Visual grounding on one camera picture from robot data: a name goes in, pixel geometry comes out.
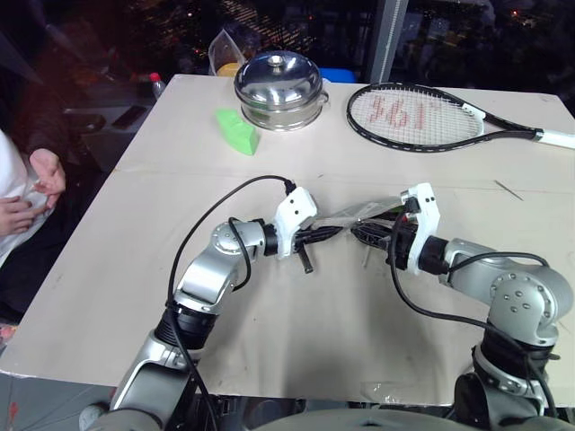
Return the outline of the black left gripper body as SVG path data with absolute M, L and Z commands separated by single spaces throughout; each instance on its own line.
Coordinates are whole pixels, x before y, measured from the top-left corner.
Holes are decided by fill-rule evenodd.
M 305 246 L 307 244 L 313 243 L 315 236 L 316 230 L 308 228 L 304 230 L 298 230 L 293 238 L 292 251 L 300 258 L 300 262 L 306 274 L 313 273 L 314 267 L 305 249 Z

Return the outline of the person's left hand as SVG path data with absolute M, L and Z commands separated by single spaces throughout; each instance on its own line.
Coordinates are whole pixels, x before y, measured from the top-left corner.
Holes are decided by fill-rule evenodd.
M 37 149 L 29 157 L 38 180 L 34 188 L 47 198 L 46 208 L 53 209 L 66 190 L 66 174 L 59 157 L 48 149 Z

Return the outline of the person's right hand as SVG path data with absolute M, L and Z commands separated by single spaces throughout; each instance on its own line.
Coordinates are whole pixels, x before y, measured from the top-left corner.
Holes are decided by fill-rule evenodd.
M 2 237 L 25 232 L 36 213 L 31 203 L 20 197 L 2 198 L 0 202 L 0 235 Z

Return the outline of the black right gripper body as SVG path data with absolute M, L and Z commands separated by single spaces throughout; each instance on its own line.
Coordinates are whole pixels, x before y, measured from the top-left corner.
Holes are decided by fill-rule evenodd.
M 395 266 L 400 270 L 406 270 L 412 243 L 416 237 L 418 226 L 412 223 L 402 223 L 397 230 L 395 244 Z

